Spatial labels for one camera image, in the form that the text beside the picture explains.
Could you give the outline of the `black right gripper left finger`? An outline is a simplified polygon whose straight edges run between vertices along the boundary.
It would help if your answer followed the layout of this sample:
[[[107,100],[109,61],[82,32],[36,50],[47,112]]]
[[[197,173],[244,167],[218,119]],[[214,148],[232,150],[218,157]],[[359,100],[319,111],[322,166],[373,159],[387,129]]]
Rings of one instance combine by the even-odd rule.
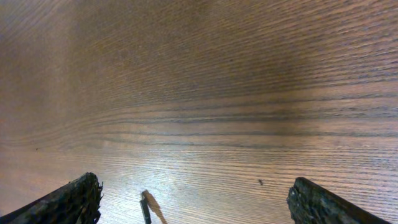
[[[101,192],[97,176],[87,172],[57,190],[1,217],[8,224],[95,224],[99,221]]]

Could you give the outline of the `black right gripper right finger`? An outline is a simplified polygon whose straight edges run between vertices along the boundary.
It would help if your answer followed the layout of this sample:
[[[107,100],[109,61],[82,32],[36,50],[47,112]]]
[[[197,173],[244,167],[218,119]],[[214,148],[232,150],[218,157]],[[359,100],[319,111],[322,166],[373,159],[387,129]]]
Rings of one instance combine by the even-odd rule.
[[[304,177],[289,189],[287,205],[295,224],[389,224]]]

